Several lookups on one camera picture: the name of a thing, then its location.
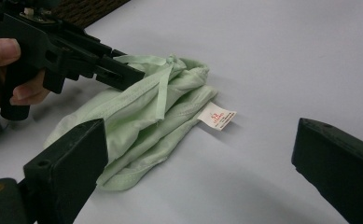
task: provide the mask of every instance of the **human hand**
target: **human hand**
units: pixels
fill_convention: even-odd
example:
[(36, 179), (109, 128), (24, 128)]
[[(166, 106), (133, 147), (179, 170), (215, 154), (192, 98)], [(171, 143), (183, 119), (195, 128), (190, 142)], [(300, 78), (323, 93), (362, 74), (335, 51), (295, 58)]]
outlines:
[[(7, 65), (16, 62), (21, 56), (21, 48), (14, 39), (0, 39), (0, 101), (1, 92), (7, 72)], [(49, 91), (42, 86), (44, 71), (40, 71), (30, 81), (13, 90), (9, 99), (12, 105), (35, 105), (42, 102)]]

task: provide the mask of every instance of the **white table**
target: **white table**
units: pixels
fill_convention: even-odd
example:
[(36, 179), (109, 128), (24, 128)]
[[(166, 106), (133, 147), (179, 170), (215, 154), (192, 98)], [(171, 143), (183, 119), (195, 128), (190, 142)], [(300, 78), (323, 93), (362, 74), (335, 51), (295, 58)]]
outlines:
[[(87, 32), (129, 54), (207, 63), (215, 103), (238, 114), (223, 132), (197, 125), (133, 189), (94, 191), (76, 223), (346, 223), (291, 155), (299, 118), (363, 140), (363, 0), (132, 0)], [(67, 81), (9, 124), (0, 178), (22, 180), (59, 120), (104, 88)]]

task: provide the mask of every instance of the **white tag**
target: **white tag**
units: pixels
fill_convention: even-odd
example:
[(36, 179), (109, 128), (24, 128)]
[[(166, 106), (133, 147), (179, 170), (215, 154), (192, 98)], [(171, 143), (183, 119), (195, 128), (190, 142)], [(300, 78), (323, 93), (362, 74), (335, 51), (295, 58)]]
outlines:
[(223, 109), (210, 102), (199, 115), (198, 119), (208, 126), (221, 131), (235, 115), (236, 111)]

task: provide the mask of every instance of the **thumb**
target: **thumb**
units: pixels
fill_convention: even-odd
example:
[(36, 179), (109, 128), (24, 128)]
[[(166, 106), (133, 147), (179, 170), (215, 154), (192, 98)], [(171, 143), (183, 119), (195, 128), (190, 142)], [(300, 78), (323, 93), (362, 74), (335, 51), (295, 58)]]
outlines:
[(21, 47), (15, 39), (0, 39), (0, 66), (17, 61), (21, 56)]

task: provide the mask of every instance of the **brown woven basket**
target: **brown woven basket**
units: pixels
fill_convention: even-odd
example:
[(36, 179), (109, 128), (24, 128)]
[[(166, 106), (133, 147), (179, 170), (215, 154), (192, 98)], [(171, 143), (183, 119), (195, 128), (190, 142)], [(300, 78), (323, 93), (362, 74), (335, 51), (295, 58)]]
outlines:
[(86, 28), (106, 14), (129, 2), (130, 0), (62, 0), (52, 9), (53, 15)]

